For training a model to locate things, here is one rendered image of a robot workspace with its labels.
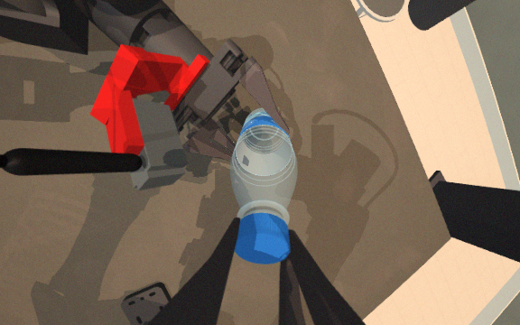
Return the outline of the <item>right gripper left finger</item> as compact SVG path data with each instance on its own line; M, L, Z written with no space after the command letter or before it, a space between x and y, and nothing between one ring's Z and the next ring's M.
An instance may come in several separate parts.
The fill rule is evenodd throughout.
M239 225L234 218L208 261L147 325L217 325Z

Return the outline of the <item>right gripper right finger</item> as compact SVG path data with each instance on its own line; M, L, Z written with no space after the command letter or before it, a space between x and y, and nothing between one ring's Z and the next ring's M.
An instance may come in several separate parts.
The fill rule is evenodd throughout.
M280 262L279 325L306 325L299 286L314 325L366 325L291 229L289 240L290 254Z

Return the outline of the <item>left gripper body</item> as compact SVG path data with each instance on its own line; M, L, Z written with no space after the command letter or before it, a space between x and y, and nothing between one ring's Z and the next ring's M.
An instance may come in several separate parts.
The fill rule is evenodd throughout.
M179 131L187 121L192 124L201 119L186 135L190 140L235 93L235 86L257 63L253 56L248 59L231 39L223 43L214 57L172 12L167 20L160 13L154 15L143 28L150 39L145 46L141 42L121 44L90 112L106 126L111 153L138 156L144 148L132 98L169 92L164 105L173 111Z

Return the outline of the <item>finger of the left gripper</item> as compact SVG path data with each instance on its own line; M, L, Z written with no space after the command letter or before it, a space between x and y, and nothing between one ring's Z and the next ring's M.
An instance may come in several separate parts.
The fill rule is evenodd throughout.
M228 150L213 144L212 138ZM211 118L191 139L183 146L187 152L207 155L227 161L231 160L236 144L228 137L221 127ZM231 153L232 152L232 153Z
M284 122L283 117L277 109L274 101L272 100L272 93L270 93L271 91L265 78L265 74L263 74L263 68L258 63L255 63L255 65L239 82L275 121L275 123L278 124L287 134L289 134L290 130L287 124ZM279 114L277 112L279 112Z

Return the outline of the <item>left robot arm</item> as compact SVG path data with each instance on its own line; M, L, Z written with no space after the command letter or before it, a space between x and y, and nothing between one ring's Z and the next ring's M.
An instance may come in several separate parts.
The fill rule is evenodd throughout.
M105 1L105 2L103 2ZM88 20L119 48L147 44L143 25L173 11L163 0L0 0L0 36L25 44L88 55ZM144 148L134 188L174 184L188 164L169 105L132 98Z

